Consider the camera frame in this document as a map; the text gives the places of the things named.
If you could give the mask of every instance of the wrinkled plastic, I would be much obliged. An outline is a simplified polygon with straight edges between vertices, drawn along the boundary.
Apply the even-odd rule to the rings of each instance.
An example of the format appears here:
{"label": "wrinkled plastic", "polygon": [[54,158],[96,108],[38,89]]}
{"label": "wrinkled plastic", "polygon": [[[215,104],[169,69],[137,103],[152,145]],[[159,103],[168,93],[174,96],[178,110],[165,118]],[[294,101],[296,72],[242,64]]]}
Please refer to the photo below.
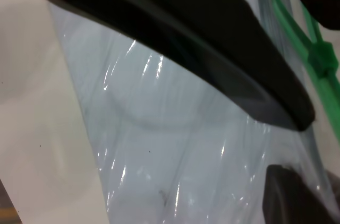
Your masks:
{"label": "wrinkled plastic", "polygon": [[[248,1],[271,24],[261,2]],[[264,223],[265,174],[274,163],[293,167],[339,216],[311,129],[257,123],[133,39],[55,6],[52,14],[110,223]],[[278,49],[289,55],[274,31]]]}

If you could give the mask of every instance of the plastic wrap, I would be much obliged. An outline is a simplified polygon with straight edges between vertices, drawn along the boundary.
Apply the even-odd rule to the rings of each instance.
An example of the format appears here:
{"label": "plastic wrap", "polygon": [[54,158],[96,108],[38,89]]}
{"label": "plastic wrap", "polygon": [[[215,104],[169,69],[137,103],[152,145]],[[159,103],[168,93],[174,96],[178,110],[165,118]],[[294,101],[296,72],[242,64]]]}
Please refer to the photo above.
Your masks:
{"label": "plastic wrap", "polygon": [[[292,52],[279,28],[268,26],[265,1],[247,1],[278,49]],[[55,6],[52,14],[110,223],[264,223],[265,173],[272,163],[294,168],[339,216],[312,129],[297,133],[257,123],[135,40]]]}

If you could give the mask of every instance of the green cable tie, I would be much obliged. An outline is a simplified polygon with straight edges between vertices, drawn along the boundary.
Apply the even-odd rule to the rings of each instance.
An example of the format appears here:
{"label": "green cable tie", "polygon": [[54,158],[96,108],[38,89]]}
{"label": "green cable tie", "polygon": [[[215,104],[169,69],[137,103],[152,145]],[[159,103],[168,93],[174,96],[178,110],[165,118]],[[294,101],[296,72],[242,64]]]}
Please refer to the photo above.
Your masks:
{"label": "green cable tie", "polygon": [[281,0],[272,0],[274,13],[293,44],[321,100],[340,143],[340,84],[336,78],[338,60],[331,43],[322,38],[318,22],[302,6],[311,40],[289,14]]}

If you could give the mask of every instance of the white surface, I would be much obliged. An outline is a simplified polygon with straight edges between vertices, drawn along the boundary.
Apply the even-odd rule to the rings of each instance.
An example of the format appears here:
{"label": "white surface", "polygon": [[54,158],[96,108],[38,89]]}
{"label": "white surface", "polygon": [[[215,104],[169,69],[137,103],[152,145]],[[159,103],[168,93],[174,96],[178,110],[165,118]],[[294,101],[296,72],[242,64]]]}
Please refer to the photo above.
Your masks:
{"label": "white surface", "polygon": [[0,0],[0,179],[24,224],[108,223],[44,0]]}

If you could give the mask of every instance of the clear plastic bag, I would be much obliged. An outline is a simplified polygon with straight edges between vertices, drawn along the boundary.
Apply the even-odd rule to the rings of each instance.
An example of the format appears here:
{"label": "clear plastic bag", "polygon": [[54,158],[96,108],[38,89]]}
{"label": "clear plastic bag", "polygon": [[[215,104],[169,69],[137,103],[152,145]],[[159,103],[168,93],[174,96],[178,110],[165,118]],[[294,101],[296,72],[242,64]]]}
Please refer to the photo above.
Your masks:
{"label": "clear plastic bag", "polygon": [[[301,64],[273,27],[270,4],[247,1],[299,75]],[[265,173],[272,163],[296,170],[340,216],[312,129],[297,133],[257,123],[161,54],[51,9],[110,223],[264,223]]]}

